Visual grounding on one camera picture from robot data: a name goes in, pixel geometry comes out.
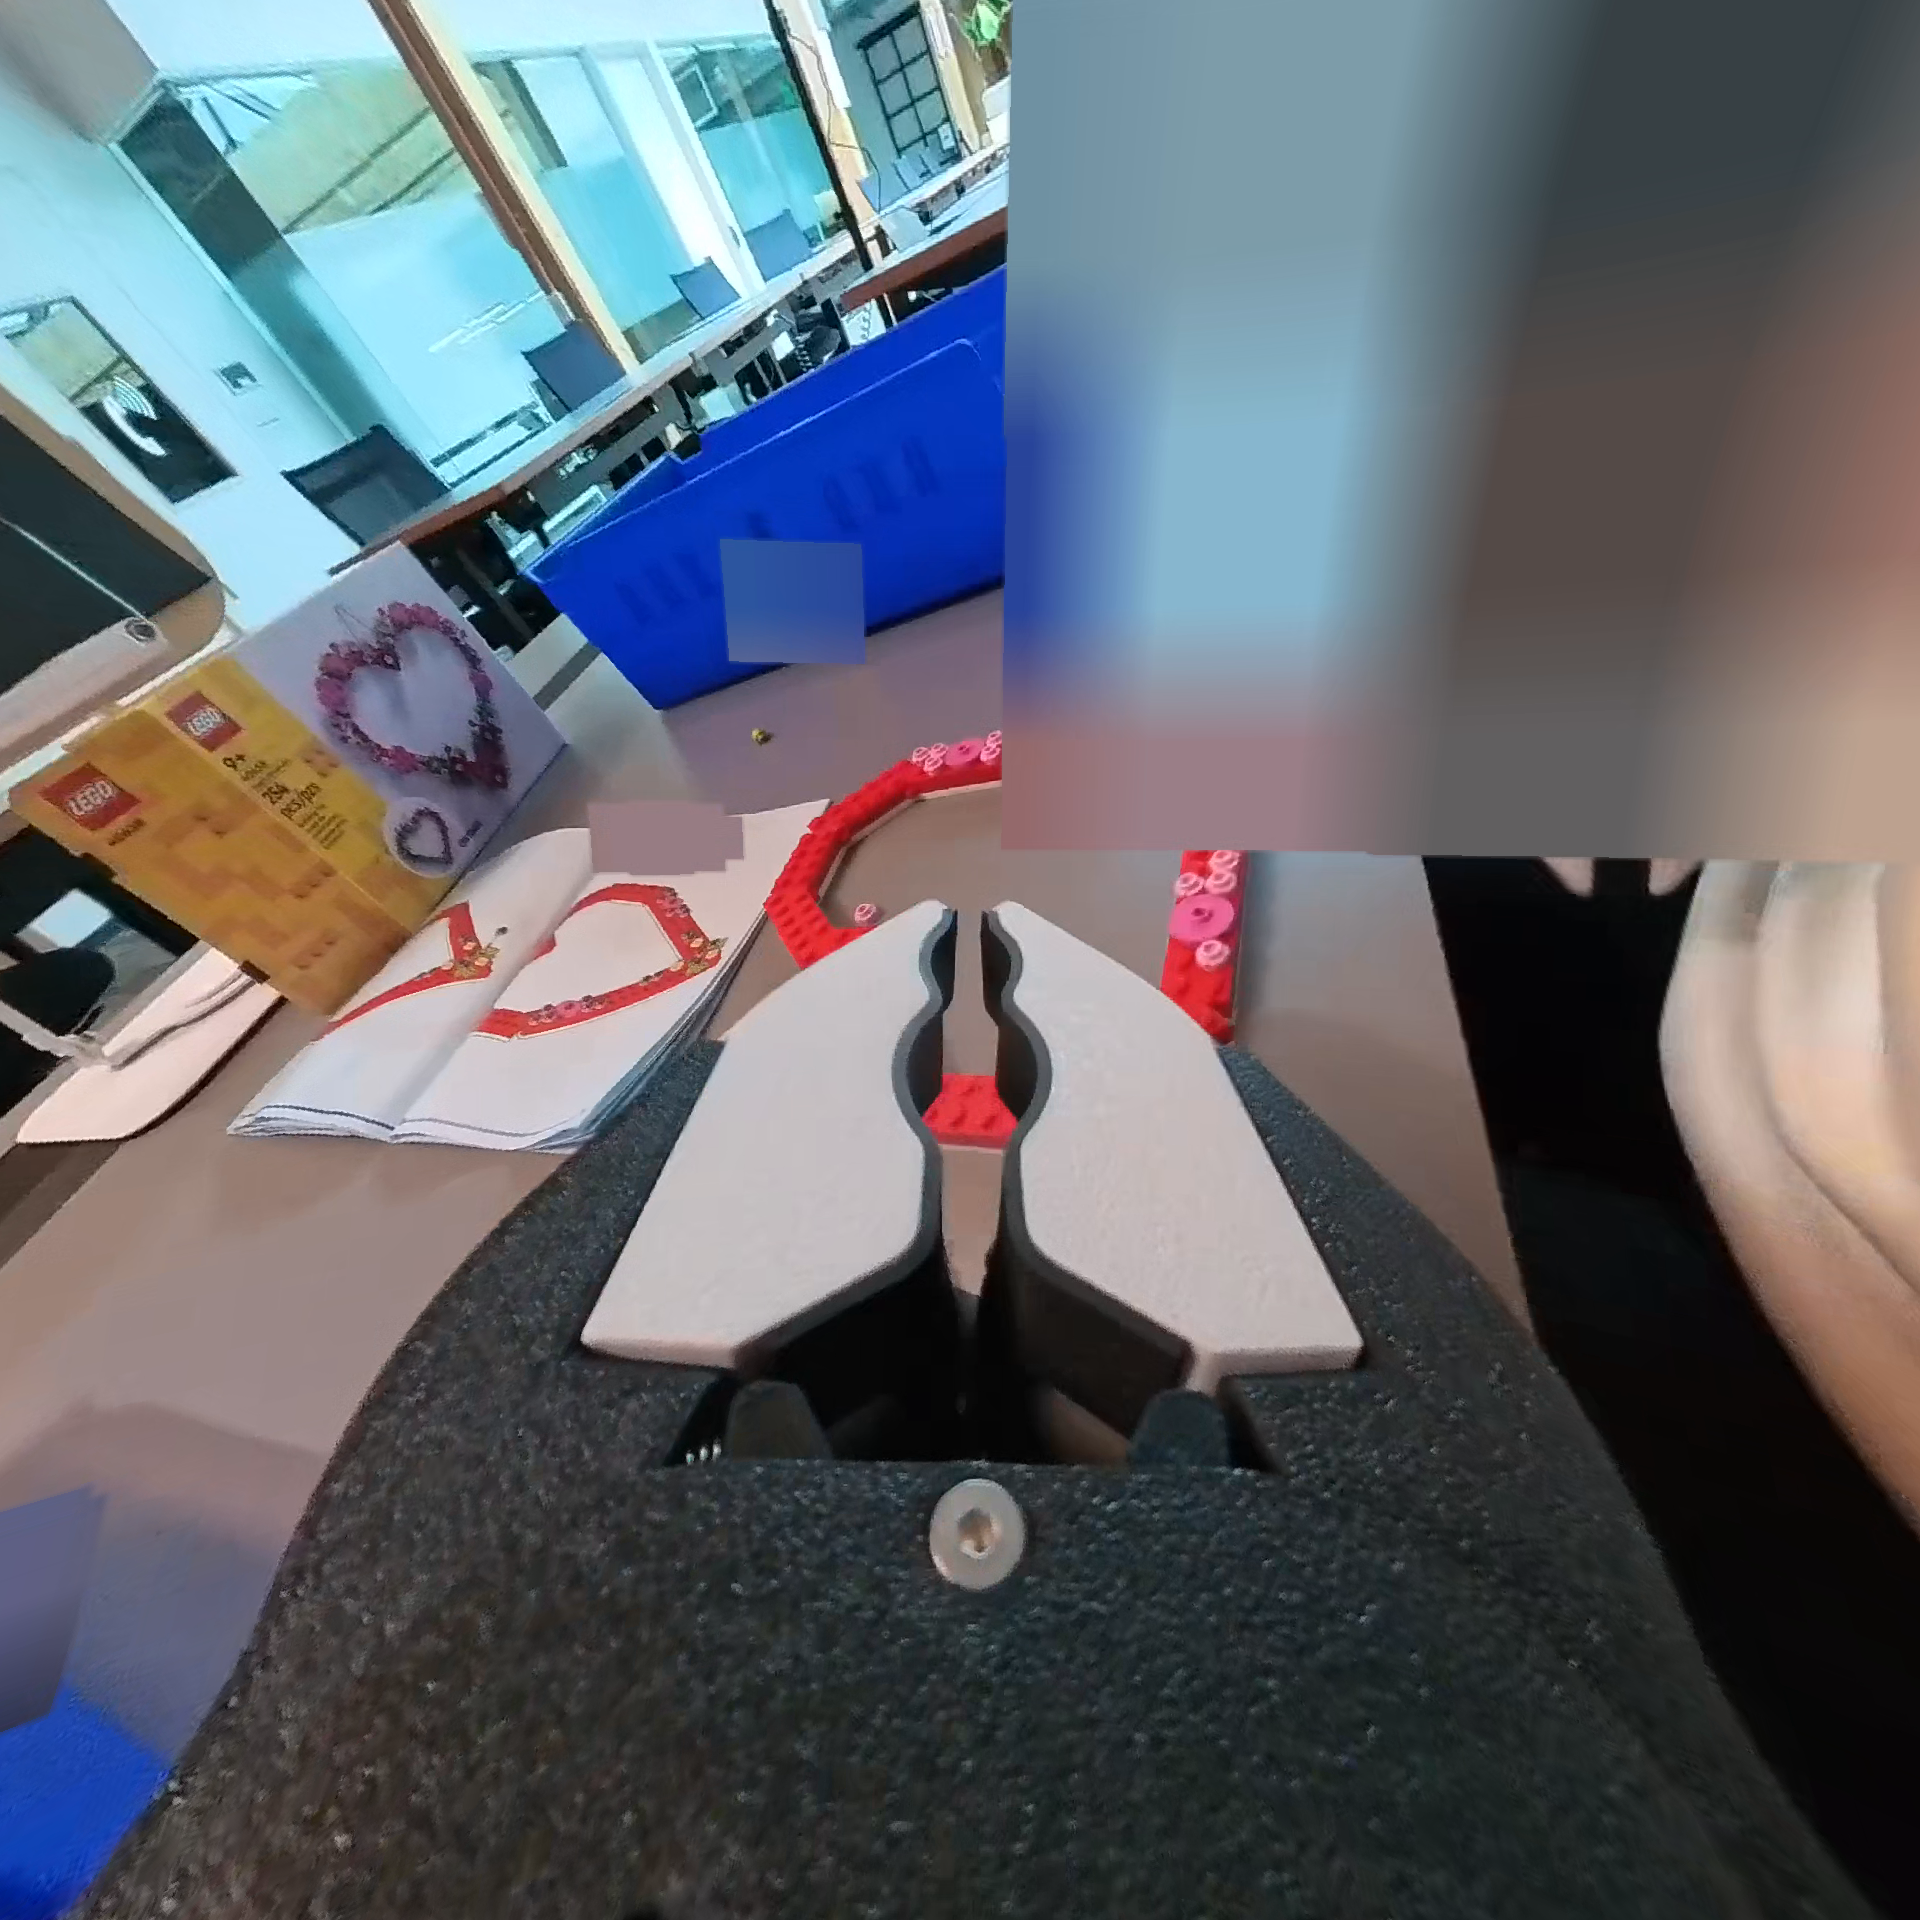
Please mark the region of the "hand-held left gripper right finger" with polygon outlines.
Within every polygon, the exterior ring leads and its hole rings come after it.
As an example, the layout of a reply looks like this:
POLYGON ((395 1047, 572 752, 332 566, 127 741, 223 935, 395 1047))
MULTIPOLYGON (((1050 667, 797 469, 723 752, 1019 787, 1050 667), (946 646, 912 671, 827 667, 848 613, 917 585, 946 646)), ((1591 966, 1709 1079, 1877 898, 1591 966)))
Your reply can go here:
POLYGON ((1344 1370, 1362 1339, 1219 1043, 1026 905, 981 918, 997 1086, 1018 1113, 983 1302, 1063 1393, 1215 1393, 1344 1370))

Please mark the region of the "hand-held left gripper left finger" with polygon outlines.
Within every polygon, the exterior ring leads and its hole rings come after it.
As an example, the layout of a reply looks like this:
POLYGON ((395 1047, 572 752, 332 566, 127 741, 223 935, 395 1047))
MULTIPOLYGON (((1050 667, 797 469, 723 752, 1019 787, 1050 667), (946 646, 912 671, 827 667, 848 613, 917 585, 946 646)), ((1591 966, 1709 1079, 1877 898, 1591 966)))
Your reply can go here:
POLYGON ((959 917, 924 899, 797 971, 727 1033, 640 1207, 584 1343, 770 1370, 852 1312, 955 1342, 944 1080, 959 917))

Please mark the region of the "red brick heart frame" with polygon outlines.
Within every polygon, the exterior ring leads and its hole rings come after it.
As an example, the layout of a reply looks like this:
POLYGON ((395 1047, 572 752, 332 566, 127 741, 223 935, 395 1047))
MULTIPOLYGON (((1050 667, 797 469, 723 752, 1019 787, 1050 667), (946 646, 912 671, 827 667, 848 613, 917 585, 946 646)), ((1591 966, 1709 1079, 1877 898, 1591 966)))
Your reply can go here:
MULTIPOLYGON (((808 968, 875 927, 875 922, 871 927, 857 927, 852 920, 847 925, 835 922, 823 905, 827 882, 865 837, 912 805, 995 782, 976 782, 965 775, 960 778, 944 776, 937 783, 924 782, 907 759, 900 759, 875 778, 820 810, 805 829, 797 849, 787 858, 763 902, 765 918, 797 966, 808 968)), ((1162 991, 1219 1043, 1229 1043, 1236 1031, 1236 985, 1249 874, 1247 857, 1236 954, 1229 966, 1217 973, 1187 971, 1183 966, 1170 968, 1167 949, 1159 981, 1162 991)), ((997 1091, 989 1072, 946 1072, 939 1091, 925 1104, 924 1119, 939 1145, 981 1150, 1003 1150, 1018 1126, 1018 1114, 997 1091)))

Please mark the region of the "group of pink flower studs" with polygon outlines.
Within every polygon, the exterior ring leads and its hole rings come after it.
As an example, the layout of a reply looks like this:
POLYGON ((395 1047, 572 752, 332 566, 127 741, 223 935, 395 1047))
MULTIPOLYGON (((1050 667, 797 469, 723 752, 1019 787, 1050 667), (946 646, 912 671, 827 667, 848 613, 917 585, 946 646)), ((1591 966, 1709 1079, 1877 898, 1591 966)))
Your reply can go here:
MULTIPOLYGON (((944 776, 960 778, 971 776, 976 782, 993 782, 1002 776, 1002 733, 1000 733, 1000 760, 995 766, 971 766, 971 768, 943 768, 944 744, 954 741, 933 741, 925 742, 907 755, 907 763, 920 771, 924 782, 939 782, 944 776)), ((1244 863, 1247 851, 1234 848, 1211 848, 1211 849, 1188 849, 1183 855, 1180 870, 1176 872, 1173 889, 1170 889, 1170 907, 1180 896, 1191 893, 1221 893, 1233 896, 1236 902, 1236 922, 1233 927, 1233 936, 1225 944, 1207 944, 1207 945, 1183 945, 1169 936, 1169 968, 1187 968, 1187 971, 1225 971, 1236 954, 1236 925, 1241 918, 1241 890, 1244 890, 1244 863)))

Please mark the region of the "grey desk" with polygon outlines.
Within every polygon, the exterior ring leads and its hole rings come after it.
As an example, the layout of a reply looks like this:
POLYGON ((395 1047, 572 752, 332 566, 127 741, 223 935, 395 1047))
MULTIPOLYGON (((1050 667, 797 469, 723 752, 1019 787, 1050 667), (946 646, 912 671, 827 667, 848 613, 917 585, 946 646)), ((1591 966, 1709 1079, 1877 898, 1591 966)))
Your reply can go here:
MULTIPOLYGON (((519 661, 567 752, 505 843, 595 799, 731 810, 840 798, 1002 720, 1002 600, 911 621, 659 713, 561 621, 519 661), (752 744, 752 728, 775 741, 752 744)), ((1239 1041, 1524 1305, 1425 867, 1259 855, 1239 1041)), ((63 1685, 171 1760, 249 1640, 330 1453, 436 1285, 556 1165, 525 1153, 236 1139, 315 1024, 282 1009, 176 1114, 115 1150, 10 1152, 4 1507, 84 1536, 63 1685)))

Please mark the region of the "open instruction booklet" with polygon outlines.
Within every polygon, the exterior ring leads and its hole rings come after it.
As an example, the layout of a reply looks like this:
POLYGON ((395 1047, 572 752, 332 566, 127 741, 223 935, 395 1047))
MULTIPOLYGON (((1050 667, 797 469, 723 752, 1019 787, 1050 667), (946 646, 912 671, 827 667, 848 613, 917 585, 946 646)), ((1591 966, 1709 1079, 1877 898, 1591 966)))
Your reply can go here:
POLYGON ((746 815, 717 870, 597 870, 587 827, 488 862, 232 1119, 325 1136, 567 1153, 714 1006, 827 799, 746 815))

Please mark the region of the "person's white undershirt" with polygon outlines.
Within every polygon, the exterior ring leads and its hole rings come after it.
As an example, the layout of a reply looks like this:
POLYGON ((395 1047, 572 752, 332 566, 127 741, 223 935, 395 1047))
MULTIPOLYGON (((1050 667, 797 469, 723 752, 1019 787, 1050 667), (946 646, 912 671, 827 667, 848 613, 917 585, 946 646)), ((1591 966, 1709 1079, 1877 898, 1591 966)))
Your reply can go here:
POLYGON ((1812 1373, 1831 1246, 1760 1072, 1757 938, 1771 862, 1719 857, 1696 878, 1663 1022, 1664 1086, 1719 1235, 1802 1373, 1812 1373))

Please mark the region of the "blue plastic bin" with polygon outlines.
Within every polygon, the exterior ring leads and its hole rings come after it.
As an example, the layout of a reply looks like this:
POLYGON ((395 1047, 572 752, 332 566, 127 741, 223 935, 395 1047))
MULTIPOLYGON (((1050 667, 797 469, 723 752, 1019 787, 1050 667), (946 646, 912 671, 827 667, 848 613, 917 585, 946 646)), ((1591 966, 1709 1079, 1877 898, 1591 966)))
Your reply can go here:
POLYGON ((659 709, 997 587, 1003 320, 1000 270, 709 427, 536 582, 659 709))
POLYGON ((66 1912, 169 1768, 165 1753, 68 1685, 45 1714, 4 1730, 3 1915, 66 1912))

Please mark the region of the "yellow and lilac toy box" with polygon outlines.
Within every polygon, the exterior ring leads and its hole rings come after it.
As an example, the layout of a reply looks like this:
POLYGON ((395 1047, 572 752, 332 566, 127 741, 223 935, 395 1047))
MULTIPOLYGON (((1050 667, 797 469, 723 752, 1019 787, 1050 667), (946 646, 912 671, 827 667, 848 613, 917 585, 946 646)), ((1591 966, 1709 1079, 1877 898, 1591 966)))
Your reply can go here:
POLYGON ((330 1015, 435 913, 562 733, 395 544, 111 709, 10 793, 129 893, 330 1015))

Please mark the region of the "person's beige sweatshirt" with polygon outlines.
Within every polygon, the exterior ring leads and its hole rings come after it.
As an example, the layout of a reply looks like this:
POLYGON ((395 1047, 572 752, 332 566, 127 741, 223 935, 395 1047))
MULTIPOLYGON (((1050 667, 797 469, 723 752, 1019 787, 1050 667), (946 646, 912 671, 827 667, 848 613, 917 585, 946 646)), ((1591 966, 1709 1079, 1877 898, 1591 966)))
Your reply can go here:
POLYGON ((1919 917, 1913 862, 1786 862, 1760 960, 1768 1099, 1793 1160, 1891 1287, 1850 1387, 1860 1448, 1916 1515, 1919 917))

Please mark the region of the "phone icon wall sign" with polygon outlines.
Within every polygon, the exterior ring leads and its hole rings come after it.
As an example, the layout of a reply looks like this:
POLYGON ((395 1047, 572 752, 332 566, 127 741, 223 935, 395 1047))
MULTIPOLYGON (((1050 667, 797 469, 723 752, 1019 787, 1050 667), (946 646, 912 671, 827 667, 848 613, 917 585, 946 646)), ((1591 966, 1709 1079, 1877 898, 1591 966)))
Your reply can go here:
POLYGON ((3 333, 165 501, 180 504, 233 480, 226 457, 81 298, 8 304, 3 333))

